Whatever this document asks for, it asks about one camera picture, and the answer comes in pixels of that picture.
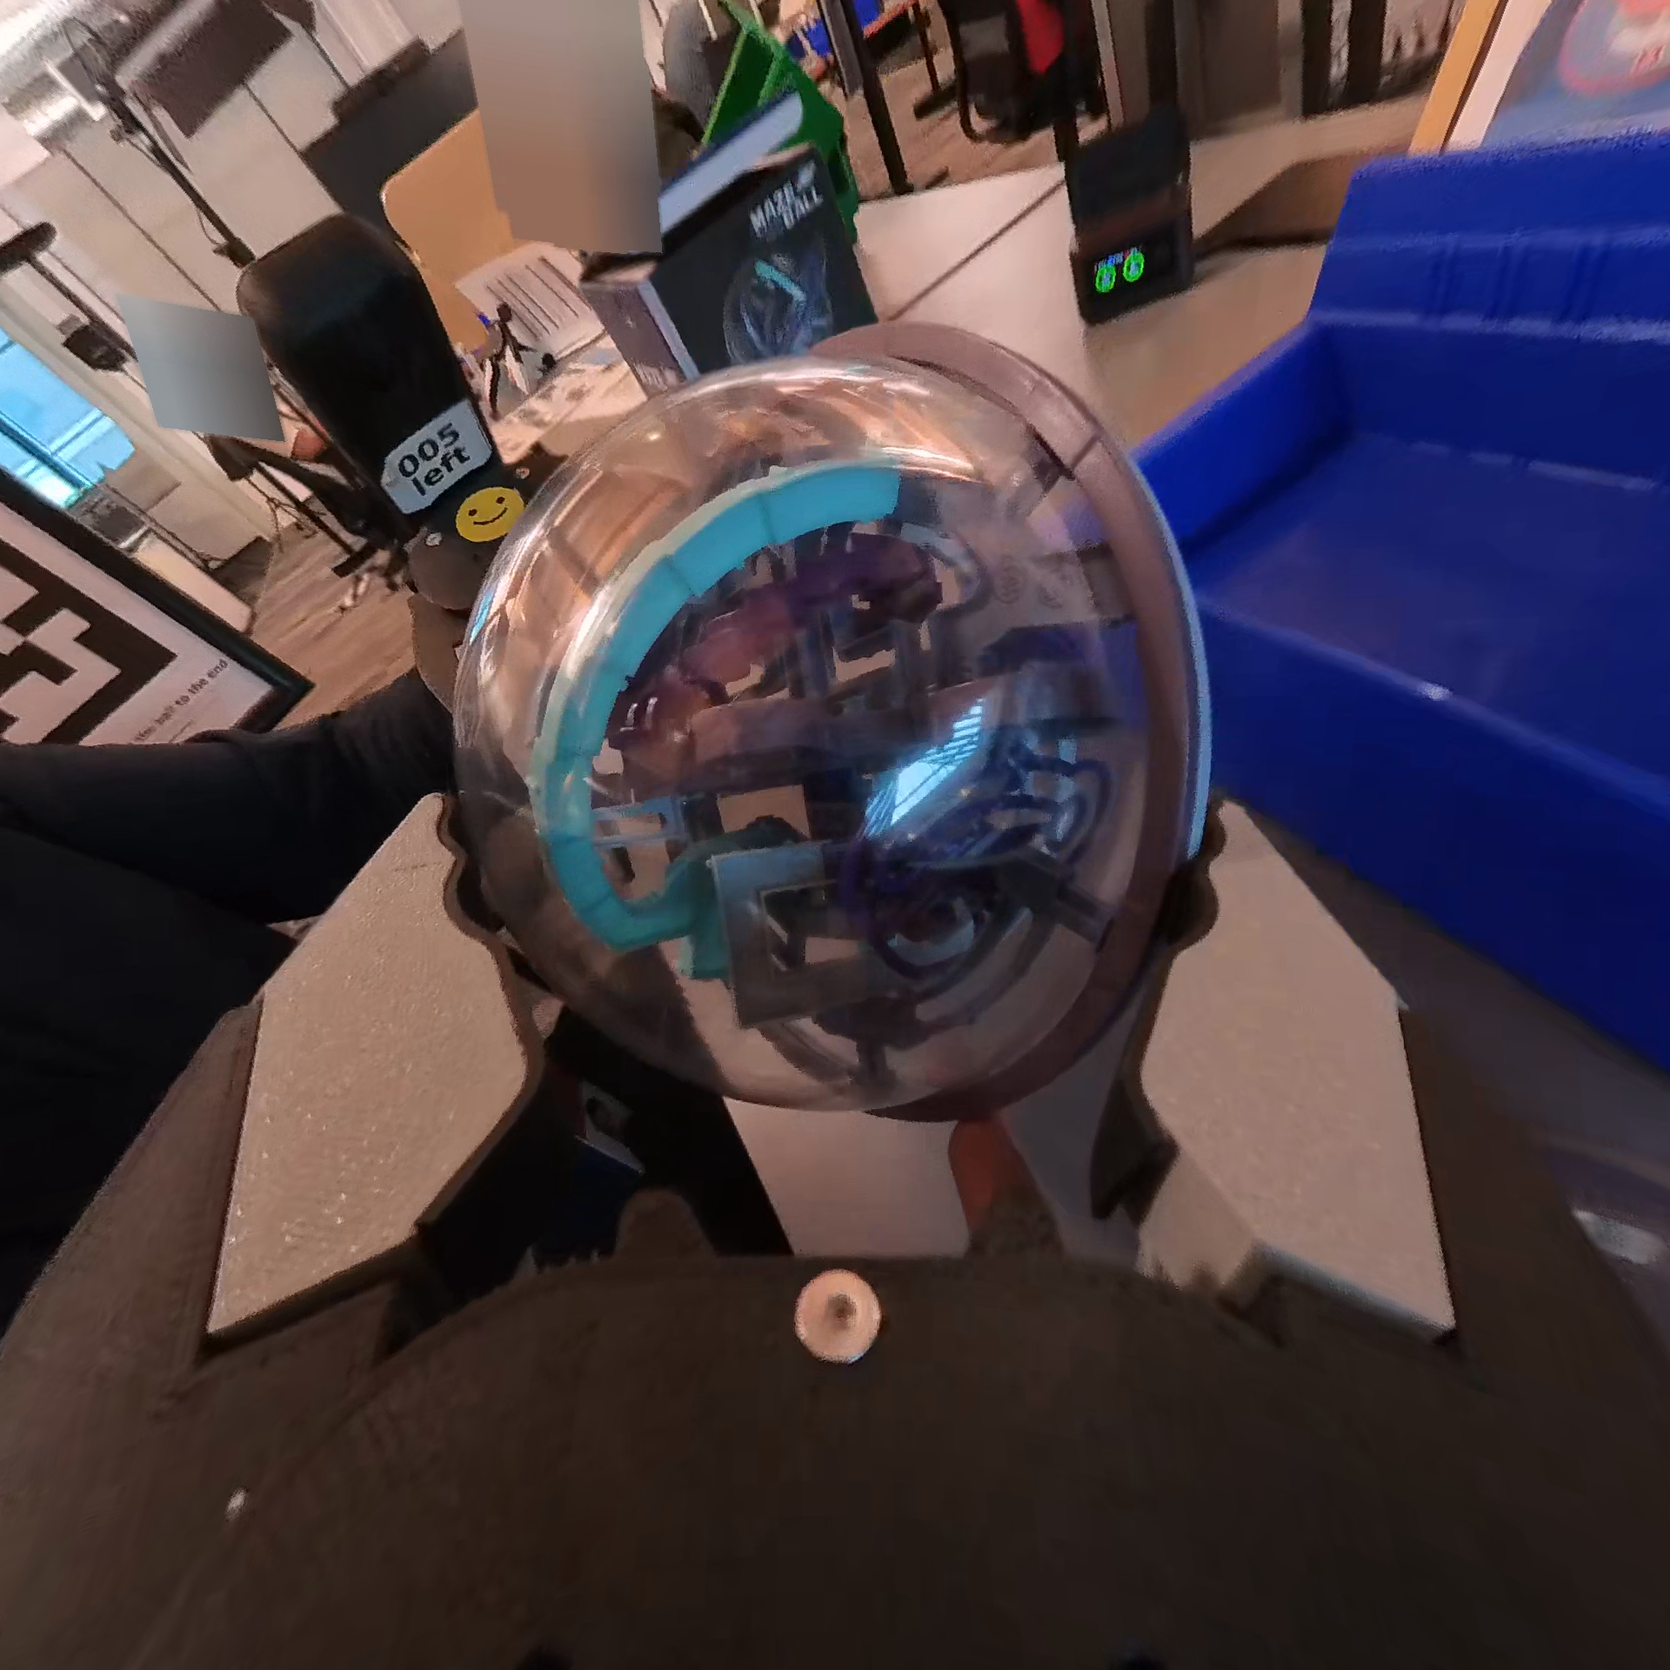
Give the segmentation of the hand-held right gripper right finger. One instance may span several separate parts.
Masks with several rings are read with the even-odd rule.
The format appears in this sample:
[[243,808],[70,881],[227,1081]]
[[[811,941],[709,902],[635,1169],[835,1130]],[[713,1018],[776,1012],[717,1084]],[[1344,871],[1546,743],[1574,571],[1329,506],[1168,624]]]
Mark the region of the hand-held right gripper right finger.
[[1137,1269],[1246,1312],[1299,1284],[1454,1326],[1403,1006],[1241,806],[1207,816],[1093,1145]]

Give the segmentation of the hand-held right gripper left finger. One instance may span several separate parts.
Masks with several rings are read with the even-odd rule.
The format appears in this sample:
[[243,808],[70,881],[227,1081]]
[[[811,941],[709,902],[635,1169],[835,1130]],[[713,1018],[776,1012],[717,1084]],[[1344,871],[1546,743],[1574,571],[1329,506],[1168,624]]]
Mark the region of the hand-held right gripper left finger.
[[421,1233],[533,1100],[531,1006],[464,908],[453,816],[423,798],[262,986],[215,1345],[409,1275]]

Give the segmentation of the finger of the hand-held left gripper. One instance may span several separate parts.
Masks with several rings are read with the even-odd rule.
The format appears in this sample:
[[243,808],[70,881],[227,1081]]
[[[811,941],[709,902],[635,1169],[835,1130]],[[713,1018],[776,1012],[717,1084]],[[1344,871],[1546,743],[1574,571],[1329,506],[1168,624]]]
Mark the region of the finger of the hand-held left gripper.
[[460,657],[460,616],[427,596],[409,596],[409,640],[413,671],[445,708],[455,704]]

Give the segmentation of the clear plastic maze ball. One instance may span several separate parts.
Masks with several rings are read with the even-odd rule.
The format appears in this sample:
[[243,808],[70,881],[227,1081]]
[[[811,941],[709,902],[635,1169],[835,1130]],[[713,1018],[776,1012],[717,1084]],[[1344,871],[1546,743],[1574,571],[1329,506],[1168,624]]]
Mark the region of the clear plastic maze ball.
[[1205,832],[1199,618],[1066,385],[882,324],[660,395],[558,467],[460,647],[484,906],[715,1094],[980,1118],[1168,957]]

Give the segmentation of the person's left forearm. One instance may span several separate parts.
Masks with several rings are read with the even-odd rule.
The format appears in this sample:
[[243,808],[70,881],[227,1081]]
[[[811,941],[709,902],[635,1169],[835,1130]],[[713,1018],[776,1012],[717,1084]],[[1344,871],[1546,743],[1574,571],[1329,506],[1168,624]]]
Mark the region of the person's left forearm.
[[417,673],[270,734],[6,743],[4,832],[233,916],[319,916],[407,814],[455,790],[453,722]]

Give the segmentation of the dark maze ball box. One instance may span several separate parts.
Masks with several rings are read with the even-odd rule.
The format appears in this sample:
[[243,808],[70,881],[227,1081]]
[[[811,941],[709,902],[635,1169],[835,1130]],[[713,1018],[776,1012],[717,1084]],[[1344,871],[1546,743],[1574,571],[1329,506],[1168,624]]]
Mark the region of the dark maze ball box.
[[660,248],[590,255],[578,293],[647,395],[874,324],[854,230],[786,93],[658,193]]

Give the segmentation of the person's right hand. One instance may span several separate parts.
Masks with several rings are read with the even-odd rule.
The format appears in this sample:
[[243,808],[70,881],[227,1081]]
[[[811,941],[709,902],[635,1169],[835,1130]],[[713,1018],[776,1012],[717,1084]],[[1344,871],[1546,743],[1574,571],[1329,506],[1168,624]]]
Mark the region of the person's right hand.
[[972,1243],[1033,1200],[1033,1177],[999,1118],[954,1124],[946,1157]]

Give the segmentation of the brown partition board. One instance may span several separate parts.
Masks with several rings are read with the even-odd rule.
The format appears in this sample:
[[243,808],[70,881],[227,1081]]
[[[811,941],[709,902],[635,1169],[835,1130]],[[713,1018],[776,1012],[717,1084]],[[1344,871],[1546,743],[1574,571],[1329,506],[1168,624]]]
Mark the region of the brown partition board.
[[480,351],[488,330],[456,283],[523,244],[494,197],[480,112],[470,110],[402,169],[380,173],[380,163],[394,161],[392,151],[392,140],[372,140],[356,122],[325,132],[304,148],[302,159],[343,212],[382,228],[404,248],[451,344]]

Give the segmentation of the small black tripod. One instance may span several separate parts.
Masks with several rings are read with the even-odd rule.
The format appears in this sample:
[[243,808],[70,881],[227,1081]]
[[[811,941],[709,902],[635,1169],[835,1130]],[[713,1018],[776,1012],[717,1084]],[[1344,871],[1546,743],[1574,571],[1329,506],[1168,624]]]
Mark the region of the small black tripod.
[[494,312],[476,308],[476,318],[486,332],[486,347],[478,355],[482,406],[492,420],[500,420],[554,375],[556,355],[547,332],[551,320],[529,298],[500,300]]

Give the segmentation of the white printed paper sheet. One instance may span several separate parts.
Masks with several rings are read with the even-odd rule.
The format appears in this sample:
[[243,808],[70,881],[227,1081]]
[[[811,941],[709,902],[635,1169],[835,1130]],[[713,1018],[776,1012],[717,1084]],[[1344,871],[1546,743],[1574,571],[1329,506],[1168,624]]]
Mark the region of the white printed paper sheet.
[[543,383],[603,338],[578,277],[572,253],[547,242],[521,242],[453,285],[480,320],[507,328],[525,375]]

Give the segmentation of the green plastic crate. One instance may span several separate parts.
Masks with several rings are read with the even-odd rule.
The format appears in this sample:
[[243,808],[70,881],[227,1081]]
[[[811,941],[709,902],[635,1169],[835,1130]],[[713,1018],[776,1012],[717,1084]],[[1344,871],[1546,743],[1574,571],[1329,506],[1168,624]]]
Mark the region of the green plastic crate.
[[829,104],[811,77],[799,69],[782,42],[754,20],[752,12],[735,3],[723,3],[723,10],[735,22],[737,38],[703,126],[703,146],[729,140],[745,122],[792,95],[799,104],[799,120],[790,140],[807,144],[821,155],[848,242],[854,242],[860,193],[850,169],[843,114]]

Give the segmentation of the blue plastic bin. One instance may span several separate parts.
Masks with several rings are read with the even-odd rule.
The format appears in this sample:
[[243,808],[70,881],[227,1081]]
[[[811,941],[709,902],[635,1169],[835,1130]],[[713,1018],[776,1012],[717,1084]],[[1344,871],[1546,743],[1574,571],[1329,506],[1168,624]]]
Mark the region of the blue plastic bin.
[[1213,785],[1668,1059],[1668,148],[1352,179],[1305,320],[1137,453]]

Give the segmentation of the red office chair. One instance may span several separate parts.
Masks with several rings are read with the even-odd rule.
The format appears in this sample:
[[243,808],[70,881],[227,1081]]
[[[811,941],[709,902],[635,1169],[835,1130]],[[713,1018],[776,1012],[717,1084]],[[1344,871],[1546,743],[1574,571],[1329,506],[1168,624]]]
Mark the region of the red office chair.
[[1062,138],[1107,116],[1090,4],[941,3],[960,134],[974,144]]

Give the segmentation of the small black display device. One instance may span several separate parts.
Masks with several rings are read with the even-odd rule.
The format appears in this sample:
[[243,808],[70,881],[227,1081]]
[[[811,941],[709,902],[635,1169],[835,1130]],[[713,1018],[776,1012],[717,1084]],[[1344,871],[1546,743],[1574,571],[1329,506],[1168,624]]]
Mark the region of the small black display device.
[[1107,324],[1190,289],[1190,138],[1174,104],[1080,144],[1064,181],[1082,324]]

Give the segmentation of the framed wall picture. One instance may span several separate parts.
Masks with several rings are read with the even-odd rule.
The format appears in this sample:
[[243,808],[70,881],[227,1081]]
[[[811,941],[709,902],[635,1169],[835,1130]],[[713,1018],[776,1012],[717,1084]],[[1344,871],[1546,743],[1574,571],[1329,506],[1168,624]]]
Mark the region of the framed wall picture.
[[1664,3],[1468,3],[1411,155],[1668,130]]

